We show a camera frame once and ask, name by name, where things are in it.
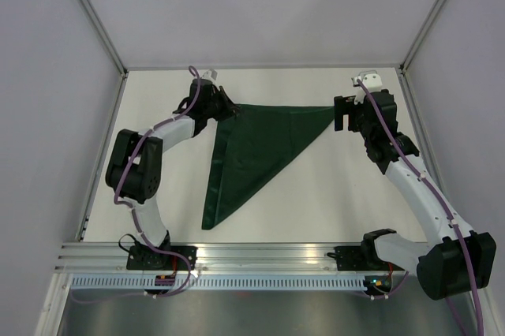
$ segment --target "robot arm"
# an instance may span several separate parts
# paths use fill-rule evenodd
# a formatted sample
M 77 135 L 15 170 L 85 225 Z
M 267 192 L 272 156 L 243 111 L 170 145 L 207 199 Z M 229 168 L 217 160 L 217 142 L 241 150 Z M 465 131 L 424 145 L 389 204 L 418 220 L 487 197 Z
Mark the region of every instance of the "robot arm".
M 360 133 L 365 140 L 368 157 L 395 185 L 409 204 L 425 233 L 426 245 L 409 241 L 394 230 L 377 230 L 364 235 L 361 250 L 370 267 L 378 262 L 391 262 L 417 276 L 421 287 L 432 299 L 441 299 L 470 290 L 469 277 L 458 237 L 458 228 L 468 246 L 477 287 L 488 285 L 496 243 L 489 233 L 476 233 L 448 204 L 447 199 L 429 176 L 419 151 L 412 140 L 398 132 L 397 107 L 394 96 L 382 89 L 377 72 L 361 73 L 353 82 L 361 81 L 374 98 L 386 125 L 422 180 L 400 158 L 391 145 L 375 109 L 362 88 L 351 97 L 335 97 L 335 131 L 343 129 L 343 117 L 349 116 L 348 130 Z M 447 217 L 439 199 L 423 182 L 428 181 L 438 196 L 447 203 L 452 218 Z
M 134 160 L 122 186 L 120 197 L 133 205 L 140 229 L 155 247 L 170 249 L 170 234 L 163 225 L 156 200 L 161 182 L 163 153 L 183 140 L 198 135 L 207 126 L 209 119 L 222 121 L 238 113 L 238 107 L 227 97 L 224 89 L 215 86 L 216 78 L 216 71 L 207 71 L 201 78 L 200 94 L 190 112 L 177 121 L 157 128 L 144 141 L 139 157 Z M 184 105 L 193 101 L 196 88 L 197 82 L 194 80 L 189 97 L 182 100 L 174 114 L 182 113 Z M 114 191 L 133 149 L 146 132 L 123 129 L 118 133 L 106 173 L 106 183 Z

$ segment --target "dark green fabric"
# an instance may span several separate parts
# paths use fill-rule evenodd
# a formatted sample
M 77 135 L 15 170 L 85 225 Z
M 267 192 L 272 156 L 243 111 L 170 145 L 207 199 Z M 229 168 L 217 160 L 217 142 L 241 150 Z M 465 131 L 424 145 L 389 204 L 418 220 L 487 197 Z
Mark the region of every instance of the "dark green fabric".
M 221 121 L 215 134 L 202 230 L 232 215 L 334 119 L 332 106 L 239 106 L 240 114 Z

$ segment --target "gray floor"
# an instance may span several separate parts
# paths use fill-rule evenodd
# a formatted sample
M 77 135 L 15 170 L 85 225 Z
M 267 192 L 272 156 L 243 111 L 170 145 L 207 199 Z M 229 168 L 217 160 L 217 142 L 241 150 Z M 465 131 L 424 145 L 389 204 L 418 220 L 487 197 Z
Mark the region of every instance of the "gray floor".
M 118 291 L 78 290 L 78 299 Z M 474 334 L 467 296 L 454 299 Z M 66 305 L 59 336 L 80 335 L 460 335 L 445 301 L 431 301 L 410 279 L 388 301 L 344 292 L 188 291 L 173 298 L 112 299 Z

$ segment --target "white work surface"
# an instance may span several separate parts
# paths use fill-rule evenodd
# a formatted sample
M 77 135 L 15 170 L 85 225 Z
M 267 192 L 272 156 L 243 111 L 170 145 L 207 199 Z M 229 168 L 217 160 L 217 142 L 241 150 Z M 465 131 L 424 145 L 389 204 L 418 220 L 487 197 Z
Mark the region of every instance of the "white work surface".
M 236 103 L 333 106 L 354 95 L 350 78 L 365 69 L 222 69 L 218 85 Z M 394 69 L 377 69 L 398 104 L 399 131 L 413 128 Z M 105 170 L 121 129 L 142 130 L 170 116 L 189 94 L 185 71 L 131 72 L 92 206 L 86 241 L 117 241 L 134 233 L 128 209 L 113 204 Z M 351 242 L 392 228 L 414 241 L 425 236 L 397 189 L 365 152 L 359 133 L 336 133 L 331 124 L 289 166 L 213 230 L 201 220 L 217 124 L 163 156 L 158 191 L 161 218 L 176 242 Z

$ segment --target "white tabletop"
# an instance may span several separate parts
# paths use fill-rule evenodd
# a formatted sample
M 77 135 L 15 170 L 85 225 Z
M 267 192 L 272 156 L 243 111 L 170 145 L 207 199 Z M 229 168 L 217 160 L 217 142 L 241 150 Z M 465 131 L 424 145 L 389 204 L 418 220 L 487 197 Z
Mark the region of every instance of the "white tabletop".
M 218 85 L 236 103 L 332 106 L 354 95 L 350 78 L 366 69 L 223 69 Z M 377 69 L 398 104 L 399 131 L 415 140 L 394 69 Z M 188 71 L 131 72 L 108 147 L 121 129 L 141 130 L 170 116 L 189 94 Z M 289 166 L 213 230 L 202 230 L 217 124 L 163 156 L 158 191 L 161 218 L 176 242 L 351 242 L 392 228 L 413 241 L 425 236 L 396 188 L 367 157 L 359 133 L 330 125 Z M 117 241 L 134 233 L 126 207 L 115 206 L 102 169 L 86 241 Z

